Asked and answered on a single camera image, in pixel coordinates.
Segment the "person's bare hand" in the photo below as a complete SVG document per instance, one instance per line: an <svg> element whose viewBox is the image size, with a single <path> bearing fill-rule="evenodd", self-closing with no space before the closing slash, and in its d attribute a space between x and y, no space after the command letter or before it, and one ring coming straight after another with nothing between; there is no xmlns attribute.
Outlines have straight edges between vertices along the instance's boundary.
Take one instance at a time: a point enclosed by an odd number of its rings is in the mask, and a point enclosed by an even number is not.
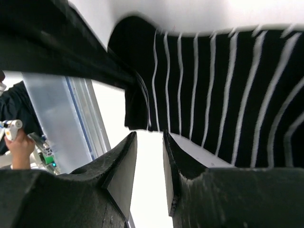
<svg viewBox="0 0 304 228"><path fill-rule="evenodd" d="M35 149L35 142L22 129L18 130L15 140L4 137L5 144L12 154L12 168L16 170L30 169L30 155Z"/></svg>

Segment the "black white striped sock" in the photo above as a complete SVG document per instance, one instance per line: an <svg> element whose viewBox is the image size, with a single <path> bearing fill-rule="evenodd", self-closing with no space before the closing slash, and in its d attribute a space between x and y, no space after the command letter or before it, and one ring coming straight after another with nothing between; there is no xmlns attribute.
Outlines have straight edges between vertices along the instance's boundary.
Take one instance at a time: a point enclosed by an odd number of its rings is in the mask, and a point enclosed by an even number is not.
<svg viewBox="0 0 304 228"><path fill-rule="evenodd" d="M181 135L236 167L303 167L302 28L191 35L129 16L108 46L138 77L129 129Z"/></svg>

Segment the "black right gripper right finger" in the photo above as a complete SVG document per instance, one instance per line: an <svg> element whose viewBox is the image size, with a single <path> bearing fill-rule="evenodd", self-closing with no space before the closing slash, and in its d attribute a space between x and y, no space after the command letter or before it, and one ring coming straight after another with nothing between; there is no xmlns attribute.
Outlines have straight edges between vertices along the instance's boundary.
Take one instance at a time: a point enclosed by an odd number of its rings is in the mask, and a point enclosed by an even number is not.
<svg viewBox="0 0 304 228"><path fill-rule="evenodd" d="M165 132L168 214L176 228L301 228L301 168L207 168Z"/></svg>

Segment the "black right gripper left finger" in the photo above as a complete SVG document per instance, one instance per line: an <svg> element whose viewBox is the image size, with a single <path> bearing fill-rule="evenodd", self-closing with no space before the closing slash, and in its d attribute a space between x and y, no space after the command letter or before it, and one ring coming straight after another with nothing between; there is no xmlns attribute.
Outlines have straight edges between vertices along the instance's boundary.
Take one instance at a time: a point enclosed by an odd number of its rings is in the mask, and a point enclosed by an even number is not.
<svg viewBox="0 0 304 228"><path fill-rule="evenodd" d="M124 228L130 215L137 134L70 174L1 170L3 228Z"/></svg>

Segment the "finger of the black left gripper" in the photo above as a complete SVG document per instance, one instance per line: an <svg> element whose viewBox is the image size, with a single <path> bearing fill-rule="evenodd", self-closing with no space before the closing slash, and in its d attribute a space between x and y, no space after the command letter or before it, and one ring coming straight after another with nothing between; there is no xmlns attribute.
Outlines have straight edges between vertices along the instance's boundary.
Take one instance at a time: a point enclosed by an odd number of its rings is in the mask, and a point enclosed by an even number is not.
<svg viewBox="0 0 304 228"><path fill-rule="evenodd" d="M108 53L66 0L0 3L2 70L93 79L119 88L134 72Z"/></svg>

